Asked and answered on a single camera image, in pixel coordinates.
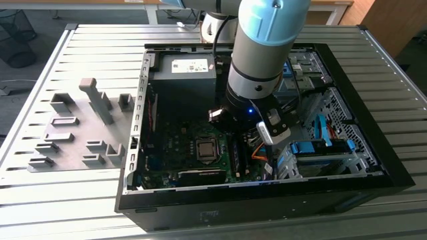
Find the aluminum extrusion table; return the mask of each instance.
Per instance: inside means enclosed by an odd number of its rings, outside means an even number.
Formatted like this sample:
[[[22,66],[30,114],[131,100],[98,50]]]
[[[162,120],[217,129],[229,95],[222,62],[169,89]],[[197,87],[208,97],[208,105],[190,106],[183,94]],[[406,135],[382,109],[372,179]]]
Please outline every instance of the aluminum extrusion table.
[[[427,101],[368,31],[306,26],[297,42],[326,43],[416,186],[350,211],[308,218],[145,234],[113,212],[119,170],[29,173],[45,102],[90,75],[110,93],[135,92],[145,43],[197,43],[173,25],[78,25],[63,31],[0,149],[0,239],[427,239]]]

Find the motherboard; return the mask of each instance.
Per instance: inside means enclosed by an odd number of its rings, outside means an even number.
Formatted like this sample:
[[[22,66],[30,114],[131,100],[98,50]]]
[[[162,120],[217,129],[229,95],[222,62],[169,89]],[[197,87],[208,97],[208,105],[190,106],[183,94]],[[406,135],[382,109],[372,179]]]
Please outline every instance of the motherboard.
[[[224,134],[206,121],[161,122],[157,129],[159,151],[145,157],[149,189],[261,179],[265,161],[250,159],[249,134]]]

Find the blue latch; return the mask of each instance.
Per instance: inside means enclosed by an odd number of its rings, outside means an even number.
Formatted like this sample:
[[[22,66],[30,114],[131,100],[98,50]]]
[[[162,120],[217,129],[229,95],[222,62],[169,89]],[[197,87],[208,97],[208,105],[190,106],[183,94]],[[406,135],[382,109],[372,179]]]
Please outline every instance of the blue latch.
[[[292,153],[293,153],[293,154],[297,154],[297,153],[298,153],[298,149],[296,148],[296,145],[294,145],[294,144],[290,144],[290,150],[292,150]]]
[[[329,139],[328,126],[326,126],[326,118],[324,115],[317,114],[313,121],[313,137],[316,139],[322,139],[325,141],[325,146],[332,146],[332,142]]]
[[[346,144],[348,144],[350,151],[353,152],[356,150],[356,144],[354,144],[353,140],[348,139]]]

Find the wooden cabinet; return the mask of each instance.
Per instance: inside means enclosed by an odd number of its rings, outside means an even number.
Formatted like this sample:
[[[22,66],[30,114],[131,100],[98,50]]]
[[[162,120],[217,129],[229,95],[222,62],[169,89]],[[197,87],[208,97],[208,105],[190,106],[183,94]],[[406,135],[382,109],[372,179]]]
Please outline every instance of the wooden cabinet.
[[[358,24],[394,57],[427,24],[427,0],[353,0],[340,25]]]

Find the black cable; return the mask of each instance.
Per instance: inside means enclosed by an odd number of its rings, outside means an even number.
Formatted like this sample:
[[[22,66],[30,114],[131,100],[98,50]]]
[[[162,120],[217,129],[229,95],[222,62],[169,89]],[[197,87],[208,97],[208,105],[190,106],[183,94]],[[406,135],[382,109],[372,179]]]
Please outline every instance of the black cable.
[[[290,73],[292,73],[292,79],[293,79],[293,83],[294,83],[294,88],[296,88],[296,92],[297,92],[297,101],[298,101],[298,105],[301,105],[302,102],[302,97],[301,97],[301,91],[300,91],[300,86],[298,86],[298,82],[296,80],[296,73],[293,72],[293,67],[292,67],[292,63],[290,60],[288,61],[288,67],[290,69]]]
[[[194,14],[194,10],[190,9],[190,14],[193,15],[193,18],[197,18],[196,14]]]
[[[167,11],[165,11],[165,10],[161,10],[170,18],[173,18],[173,19],[178,19],[175,16],[173,16],[170,13],[167,13]]]
[[[216,45],[217,45],[218,37],[220,37],[222,28],[224,28],[226,22],[229,21],[229,19],[230,19],[230,16],[226,16],[226,17],[225,17],[225,20],[221,22],[221,24],[220,24],[220,26],[218,26],[218,29],[217,29],[217,32],[216,32],[216,35],[214,35],[213,44],[212,44],[212,55],[213,55],[213,59],[216,59]]]
[[[189,20],[189,18],[191,17],[191,15],[196,16],[196,14],[193,14],[194,11],[190,9],[191,12],[189,13],[186,19],[182,21],[181,18],[173,16],[173,15],[171,15],[170,13],[167,13],[165,10],[161,10],[161,11],[162,11],[171,19],[175,19],[175,20],[181,21],[182,23],[185,23],[185,22]]]
[[[200,16],[201,16],[201,11],[198,11],[198,14],[197,14],[197,18],[196,18],[196,22],[193,23],[193,27],[189,27],[190,30],[196,29],[196,27],[198,27],[198,23],[200,23]]]

